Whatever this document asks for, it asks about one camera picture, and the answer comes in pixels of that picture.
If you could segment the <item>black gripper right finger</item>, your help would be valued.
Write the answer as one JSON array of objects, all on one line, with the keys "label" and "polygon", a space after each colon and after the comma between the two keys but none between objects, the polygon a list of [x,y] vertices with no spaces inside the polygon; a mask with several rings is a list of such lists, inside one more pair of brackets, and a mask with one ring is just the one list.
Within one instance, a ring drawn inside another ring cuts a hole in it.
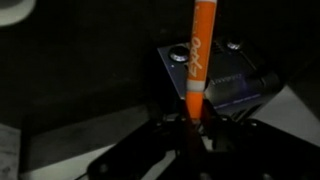
[{"label": "black gripper right finger", "polygon": [[214,180],[320,180],[320,147],[248,118],[235,122],[209,101],[202,123],[212,140],[207,167]]}]

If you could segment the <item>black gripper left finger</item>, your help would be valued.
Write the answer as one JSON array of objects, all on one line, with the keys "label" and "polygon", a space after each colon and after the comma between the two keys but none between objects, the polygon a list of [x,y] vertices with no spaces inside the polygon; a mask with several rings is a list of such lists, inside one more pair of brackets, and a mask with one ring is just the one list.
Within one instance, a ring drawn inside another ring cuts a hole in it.
[{"label": "black gripper left finger", "polygon": [[196,172],[187,156],[187,142],[195,129],[187,118],[158,123],[149,120],[87,167],[89,180],[142,180],[173,150],[176,157],[160,174],[169,180],[192,180]]}]

